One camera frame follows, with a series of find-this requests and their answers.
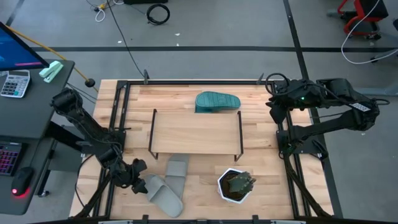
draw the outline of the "gray floor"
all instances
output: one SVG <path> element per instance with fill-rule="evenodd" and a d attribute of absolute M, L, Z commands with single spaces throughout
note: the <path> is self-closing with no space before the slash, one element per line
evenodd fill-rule
<path fill-rule="evenodd" d="M 101 0 L 91 0 L 94 4 Z M 297 34 L 302 47 L 341 46 L 345 39 L 343 23 L 326 17 L 327 9 L 337 8 L 341 0 L 290 0 Z M 384 35 L 371 42 L 353 38 L 347 47 L 398 47 L 398 32 L 392 19 L 398 17 L 396 0 L 384 0 L 390 16 L 380 23 Z M 0 21 L 6 22 L 16 0 L 0 1 Z M 115 6 L 116 19 L 127 44 L 153 46 L 263 46 L 293 47 L 283 1 L 280 0 L 170 0 L 172 13 L 164 26 L 147 24 L 139 11 L 148 5 Z M 12 27 L 51 47 L 122 47 L 119 31 L 106 10 L 106 19 L 97 23 L 95 13 L 84 0 L 25 0 Z M 48 52 L 44 58 L 56 58 Z M 62 52 L 74 60 L 88 77 L 140 78 L 127 52 Z M 261 73 L 282 72 L 289 78 L 301 78 L 295 52 L 202 51 L 202 52 L 132 52 L 141 70 L 151 78 L 257 78 Z M 354 61 L 369 60 L 372 53 L 348 53 Z M 355 88 L 383 88 L 397 81 L 398 59 L 388 58 L 377 64 L 352 65 L 340 53 L 303 53 L 309 77 L 347 78 Z M 86 90 L 75 72 L 69 82 Z M 398 99 L 381 108 L 375 127 L 362 133 L 337 131 L 325 135 L 331 165 L 345 218 L 398 222 L 398 168 L 395 145 Z M 94 105 L 85 100 L 89 113 Z M 342 108 L 320 110 L 332 114 Z M 60 124 L 68 122 L 59 117 Z M 21 217 L 0 215 L 8 223 L 39 222 L 66 218 L 73 197 L 76 174 L 54 172 L 47 189 L 53 194 L 35 198 L 27 214 Z"/>

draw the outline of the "teal shoe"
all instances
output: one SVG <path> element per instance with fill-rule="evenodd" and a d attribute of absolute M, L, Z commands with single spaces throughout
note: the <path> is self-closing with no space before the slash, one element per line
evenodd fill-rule
<path fill-rule="evenodd" d="M 220 110 L 235 110 L 241 106 L 238 97 L 226 93 L 206 91 L 200 93 L 195 100 L 196 113 L 212 113 Z"/>

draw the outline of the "succulent plant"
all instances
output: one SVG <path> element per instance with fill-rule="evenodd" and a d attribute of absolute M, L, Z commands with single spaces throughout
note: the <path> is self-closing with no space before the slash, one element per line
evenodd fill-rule
<path fill-rule="evenodd" d="M 242 172 L 228 181 L 229 192 L 238 192 L 241 195 L 249 193 L 253 189 L 253 183 L 256 179 L 252 178 L 250 173 Z"/>

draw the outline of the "red chair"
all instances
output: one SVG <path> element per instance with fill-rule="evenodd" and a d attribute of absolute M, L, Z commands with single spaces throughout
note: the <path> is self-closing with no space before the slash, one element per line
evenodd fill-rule
<path fill-rule="evenodd" d="M 344 0 L 338 7 L 337 13 L 335 11 L 328 12 L 328 16 L 338 16 L 345 20 L 346 25 L 344 26 L 344 32 L 349 34 L 352 28 L 369 14 L 374 5 L 377 3 L 377 0 L 354 0 L 355 11 L 342 11 L 341 9 L 347 2 L 348 0 Z M 375 40 L 380 39 L 380 29 L 377 25 L 377 22 L 381 21 L 387 16 L 388 12 L 386 6 L 384 5 L 383 0 L 380 0 L 373 12 L 370 13 L 370 15 L 365 18 L 365 20 L 362 21 L 357 28 L 355 28 L 351 35 L 363 35 L 368 39 Z"/>

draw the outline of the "soil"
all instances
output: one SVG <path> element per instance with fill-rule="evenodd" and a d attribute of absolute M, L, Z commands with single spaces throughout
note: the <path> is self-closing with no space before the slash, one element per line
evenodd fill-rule
<path fill-rule="evenodd" d="M 223 192 L 223 195 L 232 200 L 240 202 L 246 194 L 242 195 L 238 192 L 229 192 L 229 183 L 228 183 L 229 180 L 236 177 L 238 174 L 239 174 L 238 172 L 231 170 L 226 175 L 224 175 L 224 177 L 220 181 L 221 181 L 221 190 Z"/>

